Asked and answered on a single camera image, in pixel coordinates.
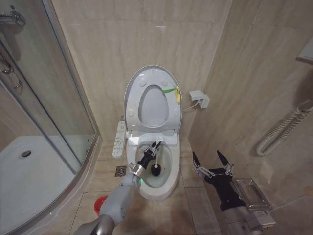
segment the yellow tag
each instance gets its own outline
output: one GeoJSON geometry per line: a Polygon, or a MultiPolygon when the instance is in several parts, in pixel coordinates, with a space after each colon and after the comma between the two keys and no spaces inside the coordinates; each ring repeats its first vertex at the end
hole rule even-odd
{"type": "Polygon", "coordinates": [[[179,87],[178,86],[176,86],[174,92],[175,92],[177,104],[180,104],[180,95],[179,95],[179,87]]]}

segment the floor drain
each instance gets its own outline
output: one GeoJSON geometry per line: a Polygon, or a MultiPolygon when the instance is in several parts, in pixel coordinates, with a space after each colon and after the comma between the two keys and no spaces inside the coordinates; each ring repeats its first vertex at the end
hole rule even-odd
{"type": "Polygon", "coordinates": [[[26,157],[28,157],[30,154],[31,154],[31,151],[30,151],[30,150],[27,150],[27,151],[24,151],[24,152],[21,154],[21,156],[22,156],[23,158],[26,158],[26,157]]]}
{"type": "Polygon", "coordinates": [[[119,165],[116,167],[115,177],[120,177],[126,175],[126,166],[119,165]]]}

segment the tiled floor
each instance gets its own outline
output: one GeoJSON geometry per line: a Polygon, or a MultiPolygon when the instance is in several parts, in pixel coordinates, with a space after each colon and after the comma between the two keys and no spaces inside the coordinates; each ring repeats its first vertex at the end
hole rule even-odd
{"type": "MultiPolygon", "coordinates": [[[[105,141],[94,173],[82,197],[45,233],[74,234],[77,228],[97,218],[93,204],[107,196],[121,179],[115,168],[126,165],[126,158],[111,157],[113,141],[105,141]]],[[[203,181],[192,170],[192,151],[188,139],[180,140],[180,173],[176,188],[161,202],[150,202],[136,193],[126,218],[114,230],[114,235],[220,235],[203,181]]]]}

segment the coiled hose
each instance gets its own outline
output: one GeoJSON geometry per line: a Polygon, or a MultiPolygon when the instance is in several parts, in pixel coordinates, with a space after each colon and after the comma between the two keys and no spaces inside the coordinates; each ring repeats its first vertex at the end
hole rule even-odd
{"type": "Polygon", "coordinates": [[[304,102],[300,107],[296,108],[284,121],[282,121],[277,127],[275,127],[265,138],[259,142],[256,147],[256,152],[259,156],[264,156],[273,151],[287,136],[294,131],[307,116],[313,108],[313,100],[304,102]]]}

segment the toilet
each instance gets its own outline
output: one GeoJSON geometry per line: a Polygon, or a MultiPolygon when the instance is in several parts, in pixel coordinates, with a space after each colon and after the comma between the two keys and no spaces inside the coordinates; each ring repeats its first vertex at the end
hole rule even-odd
{"type": "Polygon", "coordinates": [[[179,173],[179,129],[181,93],[176,79],[161,66],[145,66],[130,80],[124,97],[126,154],[128,165],[143,157],[143,151],[154,141],[162,141],[158,154],[161,174],[154,176],[150,161],[141,175],[140,194],[160,201],[171,194],[179,173]]]}

